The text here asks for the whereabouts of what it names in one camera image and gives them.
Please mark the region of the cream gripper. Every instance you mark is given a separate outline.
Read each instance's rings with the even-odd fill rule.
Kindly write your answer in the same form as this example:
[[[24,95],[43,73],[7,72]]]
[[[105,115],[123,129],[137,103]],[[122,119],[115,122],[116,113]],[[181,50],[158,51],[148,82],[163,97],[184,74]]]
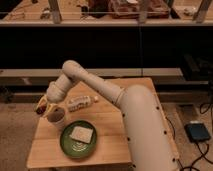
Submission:
[[[48,100],[51,104],[49,104],[47,107],[46,115],[50,115],[59,109],[59,105],[55,103],[60,103],[65,99],[65,97],[66,93],[60,87],[58,87],[55,82],[51,82],[47,88],[46,96],[41,97],[36,108],[42,105],[47,106]]]

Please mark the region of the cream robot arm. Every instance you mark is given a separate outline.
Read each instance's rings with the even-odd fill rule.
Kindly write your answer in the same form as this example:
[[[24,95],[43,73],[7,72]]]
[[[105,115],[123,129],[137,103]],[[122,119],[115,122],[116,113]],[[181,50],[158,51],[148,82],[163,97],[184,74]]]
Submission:
[[[165,116],[155,94],[135,84],[122,88],[86,71],[73,60],[62,66],[62,74],[49,84],[36,106],[36,113],[47,117],[80,81],[92,88],[123,114],[123,122],[134,171],[178,171]]]

